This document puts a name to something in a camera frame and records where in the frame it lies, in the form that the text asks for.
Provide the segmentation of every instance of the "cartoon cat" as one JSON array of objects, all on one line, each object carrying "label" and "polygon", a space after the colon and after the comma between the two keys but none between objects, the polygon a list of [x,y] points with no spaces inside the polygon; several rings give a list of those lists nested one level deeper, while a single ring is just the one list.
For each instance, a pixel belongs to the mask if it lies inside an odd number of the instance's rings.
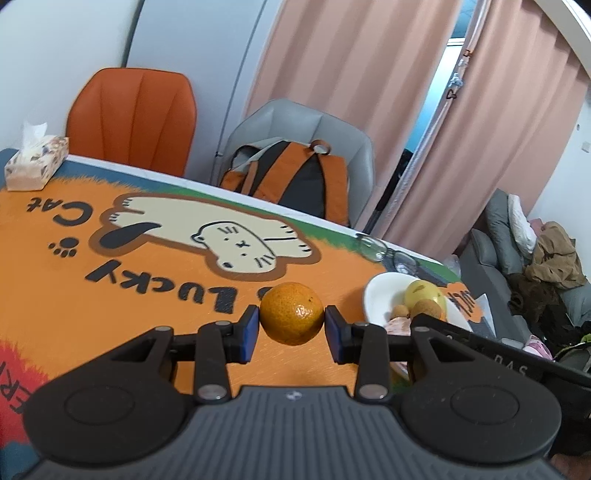
[{"label": "cartoon cat", "polygon": [[117,254],[155,241],[210,252],[220,270],[237,274],[271,272],[280,259],[306,263],[319,259],[311,243],[278,219],[189,197],[126,195],[117,198],[115,208],[101,219],[107,230],[102,229],[95,241],[101,253]]}]

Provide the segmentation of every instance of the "white plate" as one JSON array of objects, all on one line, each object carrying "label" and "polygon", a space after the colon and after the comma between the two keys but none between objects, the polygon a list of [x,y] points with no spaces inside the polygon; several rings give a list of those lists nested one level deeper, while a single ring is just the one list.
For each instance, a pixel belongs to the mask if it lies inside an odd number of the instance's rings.
[{"label": "white plate", "polygon": [[[404,303],[404,292],[417,277],[404,273],[386,272],[372,278],[363,293],[363,313],[369,323],[385,327],[395,305]],[[462,312],[446,298],[447,322],[472,331]]]}]

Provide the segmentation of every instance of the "brown jacket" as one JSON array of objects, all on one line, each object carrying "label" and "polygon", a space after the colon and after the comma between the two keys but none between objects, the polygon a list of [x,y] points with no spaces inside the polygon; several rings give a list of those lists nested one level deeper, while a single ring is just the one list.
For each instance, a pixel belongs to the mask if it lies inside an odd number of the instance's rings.
[{"label": "brown jacket", "polygon": [[574,244],[556,222],[548,222],[544,226],[535,244],[531,265],[525,268],[525,276],[530,280],[551,283],[562,290],[585,284]]}]

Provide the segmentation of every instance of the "cat paw print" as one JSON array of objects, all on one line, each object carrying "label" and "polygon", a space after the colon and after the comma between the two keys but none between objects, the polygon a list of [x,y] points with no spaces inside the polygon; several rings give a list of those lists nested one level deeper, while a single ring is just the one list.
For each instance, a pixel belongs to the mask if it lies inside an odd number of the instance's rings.
[{"label": "cat paw print", "polygon": [[49,248],[50,250],[53,249],[53,254],[54,255],[59,255],[62,258],[66,258],[66,257],[73,257],[78,253],[78,250],[76,250],[76,247],[78,246],[80,242],[78,241],[77,238],[74,238],[72,236],[67,236],[66,238],[62,238],[60,240],[59,245],[56,245],[55,243],[50,243],[49,246],[47,248]]}]

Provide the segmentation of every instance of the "white pillow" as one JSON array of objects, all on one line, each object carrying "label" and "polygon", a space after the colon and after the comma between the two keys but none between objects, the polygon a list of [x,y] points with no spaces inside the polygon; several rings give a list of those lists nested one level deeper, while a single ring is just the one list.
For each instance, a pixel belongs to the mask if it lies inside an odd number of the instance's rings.
[{"label": "white pillow", "polygon": [[511,194],[509,194],[509,225],[519,251],[525,258],[531,258],[537,237],[523,214],[519,197]]}]

